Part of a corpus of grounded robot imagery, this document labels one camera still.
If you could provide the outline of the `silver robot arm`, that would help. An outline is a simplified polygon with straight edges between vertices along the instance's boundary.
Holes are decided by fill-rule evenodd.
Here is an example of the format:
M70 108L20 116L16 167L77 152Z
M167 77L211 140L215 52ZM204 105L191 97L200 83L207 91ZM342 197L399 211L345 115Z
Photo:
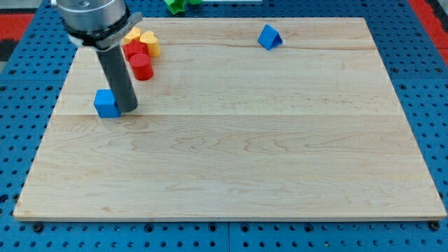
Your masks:
M124 0L51 0L62 16L72 43L107 51L143 20L140 12L130 13Z

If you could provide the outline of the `yellow block behind arm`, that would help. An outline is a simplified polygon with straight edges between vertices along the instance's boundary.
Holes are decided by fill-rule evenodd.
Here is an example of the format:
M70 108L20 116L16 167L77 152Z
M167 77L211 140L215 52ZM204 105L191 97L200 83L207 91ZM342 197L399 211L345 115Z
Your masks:
M138 27L133 27L122 39L123 44L129 44L133 41L140 41L141 30Z

